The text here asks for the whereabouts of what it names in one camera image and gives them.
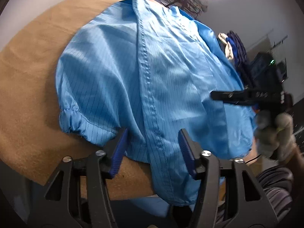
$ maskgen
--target blue object on floor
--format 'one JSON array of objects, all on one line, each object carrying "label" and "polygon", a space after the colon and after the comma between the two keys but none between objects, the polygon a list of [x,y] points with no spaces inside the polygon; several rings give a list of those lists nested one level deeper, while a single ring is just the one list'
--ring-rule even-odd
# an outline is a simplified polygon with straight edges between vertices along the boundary
[{"label": "blue object on floor", "polygon": [[83,26],[56,71],[62,131],[103,146],[127,127],[126,155],[149,163],[155,192],[177,206],[194,204],[200,184],[181,155],[181,128],[219,158],[248,153],[251,108],[209,97],[242,89],[210,28],[148,0],[117,2]]}]

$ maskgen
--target ribbed blue pad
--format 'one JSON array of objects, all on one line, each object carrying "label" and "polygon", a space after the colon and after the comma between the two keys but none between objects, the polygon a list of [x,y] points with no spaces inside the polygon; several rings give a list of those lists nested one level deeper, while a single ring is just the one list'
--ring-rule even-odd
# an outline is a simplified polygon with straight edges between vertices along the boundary
[{"label": "ribbed blue pad", "polygon": [[193,178],[195,178],[196,172],[195,172],[195,166],[194,166],[194,157],[193,157],[192,152],[191,152],[191,150],[188,146],[186,138],[184,137],[181,130],[178,132],[178,144],[179,144],[181,153],[183,155],[188,173]]},{"label": "ribbed blue pad", "polygon": [[125,154],[125,150],[127,149],[127,138],[128,138],[128,130],[125,129],[124,133],[121,136],[121,139],[117,143],[117,147],[115,152],[111,158],[111,169],[109,174],[113,178],[119,171],[119,167],[121,161],[123,160],[123,156]]}]

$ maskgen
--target silver bolt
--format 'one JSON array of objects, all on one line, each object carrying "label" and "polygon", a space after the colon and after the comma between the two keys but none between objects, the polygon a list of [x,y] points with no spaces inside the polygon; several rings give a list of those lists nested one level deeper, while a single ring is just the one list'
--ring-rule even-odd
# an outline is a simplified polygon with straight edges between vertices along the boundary
[{"label": "silver bolt", "polygon": [[106,154],[106,152],[104,150],[98,150],[98,151],[96,151],[95,154],[96,154],[96,156],[103,156]]},{"label": "silver bolt", "polygon": [[63,159],[62,159],[63,162],[67,163],[67,162],[70,162],[72,161],[72,157],[71,156],[65,156]]},{"label": "silver bolt", "polygon": [[242,158],[235,158],[234,161],[238,164],[244,163],[244,160]]},{"label": "silver bolt", "polygon": [[212,155],[212,153],[210,151],[204,150],[204,151],[202,151],[202,155],[204,157],[210,157]]}]

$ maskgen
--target patterned cloth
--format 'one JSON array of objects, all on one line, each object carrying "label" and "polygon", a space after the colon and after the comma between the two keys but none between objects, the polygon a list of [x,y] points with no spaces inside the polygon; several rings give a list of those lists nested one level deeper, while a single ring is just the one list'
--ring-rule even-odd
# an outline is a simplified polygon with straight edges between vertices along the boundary
[{"label": "patterned cloth", "polygon": [[195,203],[199,181],[187,172],[177,133],[220,158],[244,156],[252,144],[252,110],[212,101],[212,90],[243,85],[213,31],[177,7],[124,0],[72,38],[56,71],[60,127],[103,146],[129,129],[126,155],[149,163],[156,193]]}]

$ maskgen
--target hand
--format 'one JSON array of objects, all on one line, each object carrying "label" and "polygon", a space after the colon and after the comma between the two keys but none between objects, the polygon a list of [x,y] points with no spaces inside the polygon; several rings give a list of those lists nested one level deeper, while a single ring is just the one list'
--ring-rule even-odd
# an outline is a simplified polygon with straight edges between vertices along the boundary
[{"label": "hand", "polygon": [[257,139],[257,152],[268,158],[278,149],[278,160],[284,161],[296,147],[293,135],[293,119],[286,113],[275,118],[275,125],[271,127],[270,112],[261,111],[255,117],[257,129],[254,136]]}]

